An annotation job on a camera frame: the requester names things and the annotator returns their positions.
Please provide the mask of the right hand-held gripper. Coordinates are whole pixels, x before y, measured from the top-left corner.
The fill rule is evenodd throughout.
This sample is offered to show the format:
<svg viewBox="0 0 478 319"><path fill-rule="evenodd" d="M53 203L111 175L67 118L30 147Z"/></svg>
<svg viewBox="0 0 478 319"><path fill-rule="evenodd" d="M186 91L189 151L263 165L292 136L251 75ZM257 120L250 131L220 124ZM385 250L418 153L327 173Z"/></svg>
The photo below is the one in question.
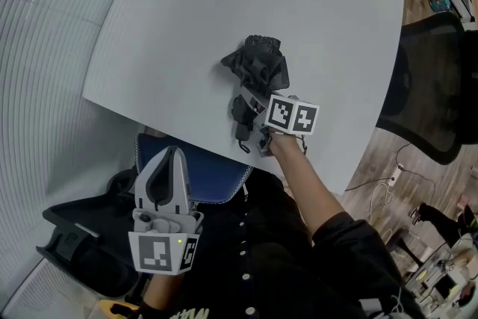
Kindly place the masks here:
<svg viewBox="0 0 478 319"><path fill-rule="evenodd" d="M240 89L240 95L251 110L260 111L253 120L253 132L259 136L257 149L261 157L272 155L272 132L299 139L303 153L307 153L305 137L314 133L320 109L318 105L299 100L296 96L286 97L278 93L272 93L268 99L247 87Z"/></svg>

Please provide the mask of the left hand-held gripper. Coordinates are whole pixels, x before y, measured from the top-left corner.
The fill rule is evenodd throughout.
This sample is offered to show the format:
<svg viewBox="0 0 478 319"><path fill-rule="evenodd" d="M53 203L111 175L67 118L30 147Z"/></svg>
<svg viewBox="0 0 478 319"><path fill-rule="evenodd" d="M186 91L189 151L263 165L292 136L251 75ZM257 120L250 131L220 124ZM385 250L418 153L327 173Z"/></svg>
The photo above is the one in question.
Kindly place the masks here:
<svg viewBox="0 0 478 319"><path fill-rule="evenodd" d="M182 150L168 146L143 168L134 184L134 229L128 239L134 269L177 276L192 268L204 214L190 210L190 180Z"/></svg>

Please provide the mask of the black umbrella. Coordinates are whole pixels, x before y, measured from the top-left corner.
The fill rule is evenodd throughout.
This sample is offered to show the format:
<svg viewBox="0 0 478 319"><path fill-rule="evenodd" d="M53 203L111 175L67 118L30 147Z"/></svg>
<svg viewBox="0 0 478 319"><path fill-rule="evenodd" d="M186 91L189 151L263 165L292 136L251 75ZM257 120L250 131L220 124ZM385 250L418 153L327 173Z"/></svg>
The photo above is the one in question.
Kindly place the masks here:
<svg viewBox="0 0 478 319"><path fill-rule="evenodd" d="M290 79L285 56L280 51L281 41L260 35L248 36L243 45L220 60L240 81L240 89L247 87L270 98L272 93L289 88ZM253 120L260 111L249 108L239 94L232 100L231 114L236 123L235 140L247 154L245 145L253 133Z"/></svg>

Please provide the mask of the person's right forearm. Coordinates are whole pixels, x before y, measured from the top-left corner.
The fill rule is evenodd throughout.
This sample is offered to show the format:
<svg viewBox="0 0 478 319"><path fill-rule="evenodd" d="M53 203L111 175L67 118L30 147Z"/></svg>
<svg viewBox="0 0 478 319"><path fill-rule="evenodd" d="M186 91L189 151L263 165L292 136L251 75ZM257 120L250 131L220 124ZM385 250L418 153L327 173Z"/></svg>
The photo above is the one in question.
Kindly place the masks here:
<svg viewBox="0 0 478 319"><path fill-rule="evenodd" d="M316 174L296 137L272 133L270 151L282 169L311 234L327 220L344 211Z"/></svg>

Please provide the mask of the person's left forearm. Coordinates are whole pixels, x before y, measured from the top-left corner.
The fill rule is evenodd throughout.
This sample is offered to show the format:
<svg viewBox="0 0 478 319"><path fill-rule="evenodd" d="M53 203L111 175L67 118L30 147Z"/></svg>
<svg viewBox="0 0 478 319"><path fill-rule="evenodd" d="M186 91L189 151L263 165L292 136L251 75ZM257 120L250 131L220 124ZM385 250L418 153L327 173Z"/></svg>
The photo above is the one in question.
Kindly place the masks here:
<svg viewBox="0 0 478 319"><path fill-rule="evenodd" d="M167 276L155 274L143 295L144 303L153 309L167 309L175 295L177 295L183 278L182 275Z"/></svg>

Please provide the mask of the blue fabric chair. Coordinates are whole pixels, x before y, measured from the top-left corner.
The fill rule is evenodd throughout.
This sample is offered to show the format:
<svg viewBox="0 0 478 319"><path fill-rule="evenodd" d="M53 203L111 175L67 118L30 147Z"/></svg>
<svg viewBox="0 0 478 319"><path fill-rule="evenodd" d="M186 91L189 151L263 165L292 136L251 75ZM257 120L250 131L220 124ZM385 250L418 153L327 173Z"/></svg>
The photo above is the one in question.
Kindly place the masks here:
<svg viewBox="0 0 478 319"><path fill-rule="evenodd" d="M228 202L242 188L252 171L251 166L209 152L174 137L156 137L140 133L135 139L135 162L138 172L160 151L177 146L187 162L190 200L205 204Z"/></svg>

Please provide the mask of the black mesh office chair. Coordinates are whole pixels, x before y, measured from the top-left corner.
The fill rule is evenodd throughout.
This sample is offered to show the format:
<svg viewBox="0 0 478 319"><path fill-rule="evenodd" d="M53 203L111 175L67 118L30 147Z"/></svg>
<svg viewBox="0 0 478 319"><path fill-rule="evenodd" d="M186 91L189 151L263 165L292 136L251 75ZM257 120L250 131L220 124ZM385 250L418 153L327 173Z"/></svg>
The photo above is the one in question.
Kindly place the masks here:
<svg viewBox="0 0 478 319"><path fill-rule="evenodd" d="M37 252L67 276L102 297L136 302L148 277L134 269L128 233L135 208L132 167L114 175L102 195L53 205L43 218L54 225Z"/></svg>

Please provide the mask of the person's black buttoned clothing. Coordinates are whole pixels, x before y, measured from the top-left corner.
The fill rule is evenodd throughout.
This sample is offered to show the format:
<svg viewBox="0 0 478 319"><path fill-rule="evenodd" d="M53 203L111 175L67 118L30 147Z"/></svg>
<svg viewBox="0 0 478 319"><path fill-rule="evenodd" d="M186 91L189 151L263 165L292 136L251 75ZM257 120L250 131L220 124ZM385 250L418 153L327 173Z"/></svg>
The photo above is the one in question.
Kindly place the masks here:
<svg viewBox="0 0 478 319"><path fill-rule="evenodd" d="M129 319L425 319L377 231L341 212L314 234L279 179L252 171L205 215L192 268L163 309Z"/></svg>

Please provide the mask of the yellow plastic object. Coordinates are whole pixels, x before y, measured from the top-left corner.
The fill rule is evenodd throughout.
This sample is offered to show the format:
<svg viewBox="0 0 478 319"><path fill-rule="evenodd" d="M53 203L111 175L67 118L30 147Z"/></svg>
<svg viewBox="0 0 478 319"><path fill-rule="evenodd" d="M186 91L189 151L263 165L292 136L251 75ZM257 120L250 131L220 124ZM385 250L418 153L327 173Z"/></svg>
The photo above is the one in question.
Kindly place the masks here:
<svg viewBox="0 0 478 319"><path fill-rule="evenodd" d="M115 300L100 300L99 308L109 319L127 319L138 306Z"/></svg>

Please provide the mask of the white power strip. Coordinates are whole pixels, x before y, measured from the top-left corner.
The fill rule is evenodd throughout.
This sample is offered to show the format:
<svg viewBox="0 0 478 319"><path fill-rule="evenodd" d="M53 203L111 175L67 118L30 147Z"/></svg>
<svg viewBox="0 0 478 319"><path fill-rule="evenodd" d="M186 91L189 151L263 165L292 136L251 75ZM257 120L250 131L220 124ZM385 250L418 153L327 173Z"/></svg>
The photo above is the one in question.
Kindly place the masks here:
<svg viewBox="0 0 478 319"><path fill-rule="evenodd" d="M402 171L403 171L403 165L402 164L397 164L394 171L393 171L392 176L388 180L388 185L390 187L393 187L395 185L395 183L398 180L398 178L400 177L400 174L402 173Z"/></svg>

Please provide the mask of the black high-back office chair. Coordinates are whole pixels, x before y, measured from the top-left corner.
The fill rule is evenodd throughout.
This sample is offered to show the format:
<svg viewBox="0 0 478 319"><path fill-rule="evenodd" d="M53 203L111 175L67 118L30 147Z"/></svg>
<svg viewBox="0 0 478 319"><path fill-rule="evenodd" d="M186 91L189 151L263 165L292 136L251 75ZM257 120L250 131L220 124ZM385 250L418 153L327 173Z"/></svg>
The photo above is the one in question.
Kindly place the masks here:
<svg viewBox="0 0 478 319"><path fill-rule="evenodd" d="M404 25L376 125L442 165L478 144L478 31L451 12Z"/></svg>

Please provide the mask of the teal waste bin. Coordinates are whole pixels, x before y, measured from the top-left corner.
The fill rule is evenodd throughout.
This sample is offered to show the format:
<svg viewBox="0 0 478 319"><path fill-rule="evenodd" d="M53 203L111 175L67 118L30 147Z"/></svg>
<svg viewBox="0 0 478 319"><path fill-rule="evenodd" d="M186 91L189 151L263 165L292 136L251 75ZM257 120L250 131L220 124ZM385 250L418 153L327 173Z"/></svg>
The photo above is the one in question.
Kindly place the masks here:
<svg viewBox="0 0 478 319"><path fill-rule="evenodd" d="M428 2L434 13L450 12L452 10L451 0L428 0Z"/></svg>

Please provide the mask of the round glass side table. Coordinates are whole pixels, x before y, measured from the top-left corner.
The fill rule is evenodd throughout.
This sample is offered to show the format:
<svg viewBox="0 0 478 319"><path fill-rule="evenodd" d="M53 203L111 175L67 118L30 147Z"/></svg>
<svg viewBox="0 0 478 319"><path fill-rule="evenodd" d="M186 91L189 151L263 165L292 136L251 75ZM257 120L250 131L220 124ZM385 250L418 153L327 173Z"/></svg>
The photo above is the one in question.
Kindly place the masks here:
<svg viewBox="0 0 478 319"><path fill-rule="evenodd" d="M436 309L457 300L463 288L478 277L478 248L469 234L452 247L441 245L424 261L408 247L404 251L417 265L406 287L422 306Z"/></svg>

